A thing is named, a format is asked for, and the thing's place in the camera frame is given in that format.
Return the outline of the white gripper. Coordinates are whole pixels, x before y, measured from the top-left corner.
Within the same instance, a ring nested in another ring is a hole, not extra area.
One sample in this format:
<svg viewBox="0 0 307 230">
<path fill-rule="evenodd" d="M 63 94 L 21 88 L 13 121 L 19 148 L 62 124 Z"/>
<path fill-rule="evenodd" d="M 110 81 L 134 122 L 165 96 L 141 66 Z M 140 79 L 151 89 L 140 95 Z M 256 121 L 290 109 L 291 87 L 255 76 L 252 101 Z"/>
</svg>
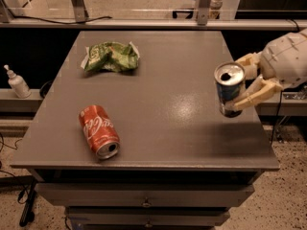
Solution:
<svg viewBox="0 0 307 230">
<path fill-rule="evenodd" d="M 240 111 L 307 81 L 307 29 L 284 34 L 261 53 L 248 53 L 236 62 L 244 68 L 246 80 L 254 80 L 232 103 L 232 109 Z"/>
</svg>

